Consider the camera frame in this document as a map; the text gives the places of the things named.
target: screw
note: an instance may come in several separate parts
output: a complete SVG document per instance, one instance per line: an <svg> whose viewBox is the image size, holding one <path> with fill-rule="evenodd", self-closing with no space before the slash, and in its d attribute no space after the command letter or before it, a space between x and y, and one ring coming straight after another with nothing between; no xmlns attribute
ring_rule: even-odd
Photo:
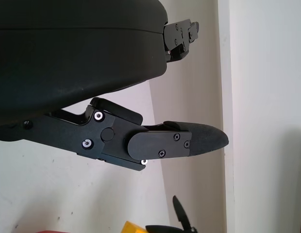
<svg viewBox="0 0 301 233"><path fill-rule="evenodd" d="M185 148L189 148L189 146L190 146L190 142L189 142L189 141L186 141L186 142L184 143L184 147L185 147Z"/></svg>
<svg viewBox="0 0 301 233"><path fill-rule="evenodd" d="M163 158L166 155L166 151L161 150L161 151L159 151L158 155L159 155L159 158Z"/></svg>
<svg viewBox="0 0 301 233"><path fill-rule="evenodd" d="M33 122L31 122L30 120L26 120L23 122L23 128L25 130L30 130L33 127Z"/></svg>
<svg viewBox="0 0 301 233"><path fill-rule="evenodd" d="M174 138L174 141L180 140L180 134L176 133L173 138Z"/></svg>
<svg viewBox="0 0 301 233"><path fill-rule="evenodd" d="M90 139L85 139L83 141L83 148L85 150L90 150L93 147L93 142Z"/></svg>
<svg viewBox="0 0 301 233"><path fill-rule="evenodd" d="M104 115L103 115L102 112L96 112L96 113L94 114L94 119L95 119L96 121L102 121L103 117L104 117Z"/></svg>

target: yellow object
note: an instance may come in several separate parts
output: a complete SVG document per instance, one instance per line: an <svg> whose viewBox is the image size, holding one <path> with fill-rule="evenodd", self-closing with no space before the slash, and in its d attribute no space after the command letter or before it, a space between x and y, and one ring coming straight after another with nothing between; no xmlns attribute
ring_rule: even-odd
<svg viewBox="0 0 301 233"><path fill-rule="evenodd" d="M147 231L131 222L126 221L121 233L147 233Z"/></svg>

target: red object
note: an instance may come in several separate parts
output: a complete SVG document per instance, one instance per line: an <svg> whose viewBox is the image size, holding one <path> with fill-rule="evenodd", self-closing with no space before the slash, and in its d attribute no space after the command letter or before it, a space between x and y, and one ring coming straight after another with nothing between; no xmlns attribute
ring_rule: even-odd
<svg viewBox="0 0 301 233"><path fill-rule="evenodd" d="M38 232L38 233L66 233L66 232L44 231L44 232Z"/></svg>

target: black metal bracket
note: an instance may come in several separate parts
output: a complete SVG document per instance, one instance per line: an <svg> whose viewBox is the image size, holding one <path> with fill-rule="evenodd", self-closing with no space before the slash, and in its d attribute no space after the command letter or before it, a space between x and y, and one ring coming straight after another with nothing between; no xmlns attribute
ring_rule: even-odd
<svg viewBox="0 0 301 233"><path fill-rule="evenodd" d="M141 126L142 120L138 113L94 98L81 115L58 110L0 126L0 140L26 139L139 171L149 159L189 156L191 132L165 124Z"/></svg>
<svg viewBox="0 0 301 233"><path fill-rule="evenodd" d="M198 38L199 23L189 19L166 25L164 40L166 61L179 61L189 53L189 44Z"/></svg>

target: black screw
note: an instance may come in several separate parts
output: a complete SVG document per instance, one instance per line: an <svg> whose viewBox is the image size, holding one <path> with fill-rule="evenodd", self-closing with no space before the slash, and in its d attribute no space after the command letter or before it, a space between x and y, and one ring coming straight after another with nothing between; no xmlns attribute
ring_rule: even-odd
<svg viewBox="0 0 301 233"><path fill-rule="evenodd" d="M184 143L184 147L185 147L185 148L189 148L189 146L190 146L190 142L189 142L189 141L186 141L186 142Z"/></svg>
<svg viewBox="0 0 301 233"><path fill-rule="evenodd" d="M25 130L30 130L33 127L33 123L30 120L26 120L23 122L23 128Z"/></svg>
<svg viewBox="0 0 301 233"><path fill-rule="evenodd" d="M163 158L166 155L166 151L165 150L161 150L158 153L159 158Z"/></svg>
<svg viewBox="0 0 301 233"><path fill-rule="evenodd" d="M173 138L174 138L174 141L180 140L180 134L176 133Z"/></svg>

